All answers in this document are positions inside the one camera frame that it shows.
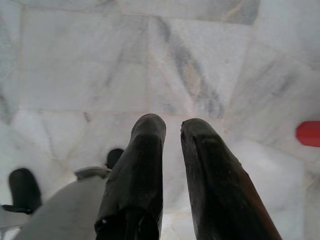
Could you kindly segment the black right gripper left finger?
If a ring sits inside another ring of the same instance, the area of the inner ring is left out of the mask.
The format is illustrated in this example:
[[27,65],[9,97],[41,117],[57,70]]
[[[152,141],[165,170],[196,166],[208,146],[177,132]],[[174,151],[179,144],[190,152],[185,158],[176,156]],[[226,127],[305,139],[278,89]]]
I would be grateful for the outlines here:
[[166,124],[140,117],[111,170],[94,228],[98,240],[158,240],[163,217],[163,147]]

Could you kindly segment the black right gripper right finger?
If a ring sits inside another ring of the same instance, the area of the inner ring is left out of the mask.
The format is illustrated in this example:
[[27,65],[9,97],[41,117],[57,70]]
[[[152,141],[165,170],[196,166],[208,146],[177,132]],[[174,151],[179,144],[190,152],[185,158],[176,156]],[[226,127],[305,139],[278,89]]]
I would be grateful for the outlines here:
[[188,119],[180,139],[196,239],[280,240],[250,176],[211,125]]

